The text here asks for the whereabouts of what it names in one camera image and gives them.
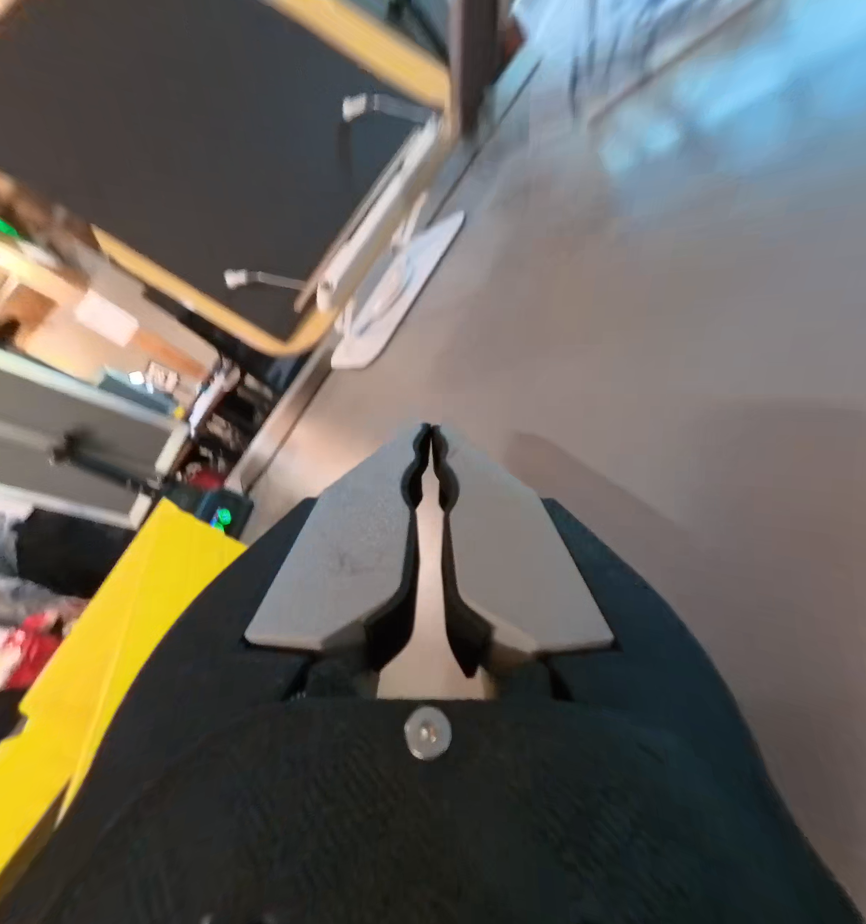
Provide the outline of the white monitor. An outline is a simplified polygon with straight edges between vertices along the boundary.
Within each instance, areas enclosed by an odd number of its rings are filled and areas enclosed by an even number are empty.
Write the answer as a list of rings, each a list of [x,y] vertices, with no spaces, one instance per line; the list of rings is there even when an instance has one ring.
[[[416,202],[426,196],[452,141],[449,123],[441,117],[429,118],[409,136],[314,271],[305,306],[313,304],[329,315],[346,304]]]

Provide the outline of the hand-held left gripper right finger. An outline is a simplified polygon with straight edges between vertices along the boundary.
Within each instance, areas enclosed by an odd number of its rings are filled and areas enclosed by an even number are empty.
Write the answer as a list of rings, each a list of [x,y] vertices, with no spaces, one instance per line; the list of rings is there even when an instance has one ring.
[[[446,633],[462,673],[611,649],[614,633],[539,495],[450,427],[432,429],[431,457]]]

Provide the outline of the black wood-rimmed table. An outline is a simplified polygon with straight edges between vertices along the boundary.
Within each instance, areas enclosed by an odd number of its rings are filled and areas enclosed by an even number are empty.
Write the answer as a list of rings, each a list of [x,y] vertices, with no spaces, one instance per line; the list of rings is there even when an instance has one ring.
[[[274,359],[447,63],[356,2],[0,2],[0,172],[145,286]]]

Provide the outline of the grey cabinet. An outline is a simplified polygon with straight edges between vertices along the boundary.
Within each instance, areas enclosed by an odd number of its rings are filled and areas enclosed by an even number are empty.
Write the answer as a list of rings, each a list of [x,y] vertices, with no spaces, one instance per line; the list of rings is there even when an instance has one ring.
[[[0,349],[0,503],[137,527],[188,439],[173,417]]]

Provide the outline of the white monitor stand base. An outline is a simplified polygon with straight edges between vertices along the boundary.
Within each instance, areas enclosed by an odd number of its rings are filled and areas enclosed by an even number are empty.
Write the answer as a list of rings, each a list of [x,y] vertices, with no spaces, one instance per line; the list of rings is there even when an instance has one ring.
[[[400,240],[383,265],[373,268],[335,324],[339,341],[331,355],[335,372],[367,369],[387,349],[441,260],[458,237],[465,213],[450,214]]]

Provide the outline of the yellow plastic bin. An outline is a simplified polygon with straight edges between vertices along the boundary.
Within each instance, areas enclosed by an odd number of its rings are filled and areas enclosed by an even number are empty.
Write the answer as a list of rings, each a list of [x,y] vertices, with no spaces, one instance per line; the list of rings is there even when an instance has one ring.
[[[244,549],[171,502],[141,526],[0,742],[0,900],[71,811],[150,654]]]

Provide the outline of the black charger with green lights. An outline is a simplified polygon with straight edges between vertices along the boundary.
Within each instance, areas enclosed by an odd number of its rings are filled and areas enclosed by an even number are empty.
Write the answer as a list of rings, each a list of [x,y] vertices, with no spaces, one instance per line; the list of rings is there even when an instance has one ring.
[[[194,516],[224,535],[240,540],[254,509],[255,503],[247,494],[221,486],[200,493]]]

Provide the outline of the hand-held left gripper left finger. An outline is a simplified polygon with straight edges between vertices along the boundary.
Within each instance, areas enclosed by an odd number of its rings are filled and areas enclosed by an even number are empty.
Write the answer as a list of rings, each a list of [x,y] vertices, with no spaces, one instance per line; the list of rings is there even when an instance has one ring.
[[[416,509],[432,428],[402,430],[316,499],[245,630],[259,648],[356,653],[379,672],[413,633]]]

